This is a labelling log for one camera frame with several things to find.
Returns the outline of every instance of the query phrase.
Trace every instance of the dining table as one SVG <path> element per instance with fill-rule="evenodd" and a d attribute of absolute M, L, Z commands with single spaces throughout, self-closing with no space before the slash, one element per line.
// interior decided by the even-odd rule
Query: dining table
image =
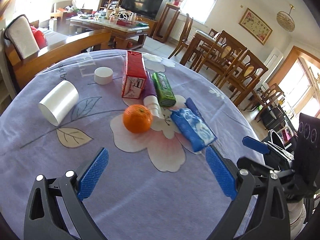
<path fill-rule="evenodd" d="M 191 98 L 215 133 L 215 148 L 234 163 L 263 156 L 242 144 L 258 139 L 240 111 L 203 76 L 169 59 L 142 53 L 145 69 L 166 75 L 176 97 L 173 109 Z M 39 174 L 58 178 L 92 160 L 101 147 L 108 165 L 83 205 L 107 239 L 207 239 L 231 203 L 205 158 L 172 122 L 170 109 L 145 133 L 123 125 L 124 110 L 140 99 L 122 98 L 125 50 L 82 53 L 39 73 L 0 116 L 0 231 L 23 239 L 32 185 Z M 98 67 L 113 70 L 107 85 L 94 81 Z M 50 124 L 38 103 L 61 81 L 71 82 L 79 100 L 59 126 Z M 244 233 L 256 202 L 252 197 L 236 236 Z M 69 232 L 78 236 L 61 199 Z"/>

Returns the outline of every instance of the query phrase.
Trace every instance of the doorway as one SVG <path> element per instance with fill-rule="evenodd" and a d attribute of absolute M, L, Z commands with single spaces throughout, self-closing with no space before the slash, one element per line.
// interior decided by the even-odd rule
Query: doorway
<path fill-rule="evenodd" d="M 285 94 L 282 108 L 292 124 L 299 124 L 299 115 L 320 116 L 320 59 L 293 46 L 276 74 L 268 82 L 277 83 Z"/>

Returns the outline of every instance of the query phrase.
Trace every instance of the red box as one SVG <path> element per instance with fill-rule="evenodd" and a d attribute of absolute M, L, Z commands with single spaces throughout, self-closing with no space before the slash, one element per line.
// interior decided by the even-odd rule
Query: red box
<path fill-rule="evenodd" d="M 122 77 L 122 97 L 139 98 L 147 74 L 141 52 L 127 50 Z"/>
<path fill-rule="evenodd" d="M 132 22 L 126 21 L 126 20 L 118 20 L 118 21 L 117 21 L 117 25 L 130 26 L 130 25 L 132 25 Z"/>

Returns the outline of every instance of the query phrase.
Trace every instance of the television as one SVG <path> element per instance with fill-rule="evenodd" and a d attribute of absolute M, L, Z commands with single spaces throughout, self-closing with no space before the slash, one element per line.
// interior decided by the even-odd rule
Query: television
<path fill-rule="evenodd" d="M 121 7 L 154 20 L 163 0 L 122 0 Z"/>

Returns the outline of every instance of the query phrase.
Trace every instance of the red pillow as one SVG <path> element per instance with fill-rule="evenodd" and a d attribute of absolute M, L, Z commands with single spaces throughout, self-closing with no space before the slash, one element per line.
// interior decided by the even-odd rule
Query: red pillow
<path fill-rule="evenodd" d="M 32 34 L 33 34 L 34 38 L 36 39 L 36 43 L 39 46 L 39 49 L 43 49 L 44 47 L 46 47 L 47 40 L 45 39 L 44 34 L 40 30 L 36 29 L 35 27 L 33 27 L 33 26 L 30 26 L 30 27 L 32 30 Z"/>

